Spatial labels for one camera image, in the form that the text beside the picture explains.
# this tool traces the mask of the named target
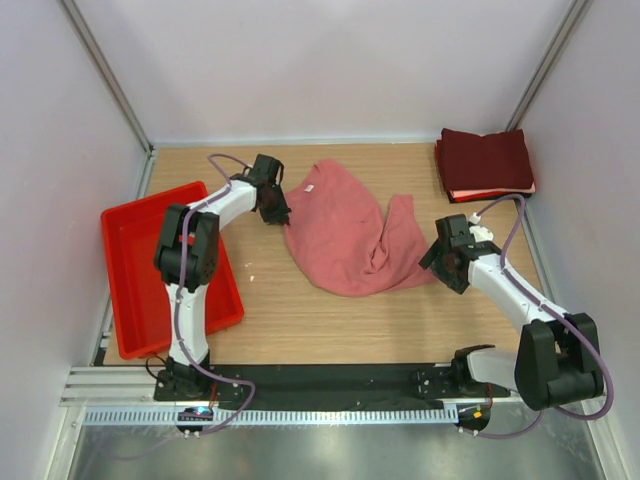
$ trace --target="stack of folded cloth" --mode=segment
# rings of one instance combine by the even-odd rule
[[[480,136],[445,128],[435,156],[451,203],[536,190],[522,130]]]

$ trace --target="white wall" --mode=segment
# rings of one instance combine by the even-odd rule
[[[43,478],[107,292],[99,216],[143,152],[57,2],[0,2],[0,478]]]
[[[569,0],[79,0],[154,142],[505,127]]]
[[[594,2],[524,122],[536,237],[559,300],[597,321],[623,453],[640,429],[640,3]],[[640,478],[640,464],[630,466]]]

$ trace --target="pink towel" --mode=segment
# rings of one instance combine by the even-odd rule
[[[323,160],[286,199],[292,212],[285,240],[314,285],[355,297],[435,280],[418,265],[427,242],[411,195],[391,199],[385,222],[365,186],[334,160]]]

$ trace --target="red tray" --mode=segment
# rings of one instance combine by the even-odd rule
[[[171,345],[169,298],[153,257],[167,207],[206,196],[204,183],[195,182],[102,213],[111,302],[122,358],[147,356]],[[236,325],[244,317],[222,238],[218,269],[207,289],[205,317],[207,334]]]

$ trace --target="wooden table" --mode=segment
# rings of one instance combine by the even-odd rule
[[[285,192],[302,182],[315,162],[334,158],[371,190],[383,209],[392,195],[413,194],[416,217],[428,243],[436,236],[437,218],[469,215],[484,205],[448,203],[432,144],[162,149],[149,194],[196,180],[203,180],[210,192],[220,188],[223,182],[206,160],[214,150],[249,164],[257,153],[280,159],[286,166]],[[230,173],[239,171],[231,161],[222,160],[222,165]],[[483,223],[501,245],[515,218],[515,205],[503,202],[483,216]],[[257,214],[238,218],[222,231],[222,237],[246,315],[241,324],[209,337],[213,363],[446,362],[456,349],[476,344],[517,348],[518,332],[475,289],[460,296],[437,282],[365,298],[339,297],[309,283],[291,259],[282,229],[265,226]],[[539,286],[522,231],[512,243],[509,259],[532,285]],[[142,360],[122,360],[114,334],[104,363],[139,364]]]

